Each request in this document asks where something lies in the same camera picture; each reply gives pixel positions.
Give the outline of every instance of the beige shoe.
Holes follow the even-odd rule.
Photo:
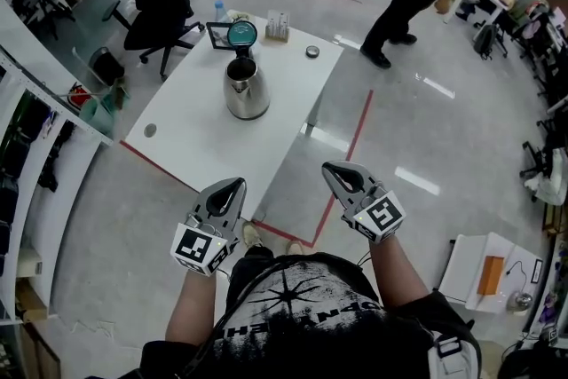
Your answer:
[[[304,255],[304,254],[305,254],[304,247],[302,246],[302,243],[300,243],[299,241],[290,241],[290,243],[286,247],[287,256]]]
[[[242,224],[242,239],[247,245],[247,248],[252,247],[262,247],[263,241],[260,238],[260,234],[255,228],[255,225],[246,221]]]

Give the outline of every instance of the star graphic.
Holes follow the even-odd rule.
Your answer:
[[[268,308],[266,308],[266,309],[262,310],[261,312],[258,312],[257,314],[255,314],[255,316],[257,316],[258,314],[261,314],[263,312],[267,312],[268,310],[271,310],[272,308],[274,308],[274,306],[276,306],[278,304],[286,304],[288,306],[288,311],[290,313],[292,313],[292,302],[294,300],[302,300],[303,302],[318,302],[318,300],[310,300],[308,298],[300,297],[300,295],[305,294],[306,292],[310,292],[311,290],[314,290],[315,288],[319,288],[320,286],[312,286],[312,287],[304,289],[304,290],[298,290],[298,288],[308,281],[317,280],[319,278],[322,278],[322,277],[314,276],[312,278],[308,278],[307,280],[302,280],[293,289],[288,289],[288,282],[286,281],[286,274],[284,273],[284,271],[282,271],[282,287],[283,287],[283,290],[281,292],[279,292],[277,290],[273,290],[273,289],[268,289],[268,290],[266,290],[266,292],[272,292],[273,294],[276,294],[276,296],[275,297],[269,297],[269,298],[263,298],[263,299],[260,299],[260,300],[252,300],[252,301],[249,302],[250,304],[260,304],[262,302],[271,302],[273,300],[276,301],[274,304],[272,304]]]

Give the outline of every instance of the hand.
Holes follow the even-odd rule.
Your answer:
[[[446,14],[450,11],[450,1],[449,0],[437,0],[434,4],[438,14]]]

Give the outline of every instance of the white marker cube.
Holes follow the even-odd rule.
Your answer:
[[[185,268],[210,276],[229,256],[227,240],[179,223],[170,254]]]
[[[394,234],[400,227],[406,212],[397,196],[389,191],[353,217],[353,229],[359,231],[373,243],[380,243]]]

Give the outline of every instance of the orange box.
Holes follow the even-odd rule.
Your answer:
[[[477,286],[477,293],[482,296],[494,296],[499,288],[499,281],[503,273],[504,257],[486,256],[481,273],[481,280]]]

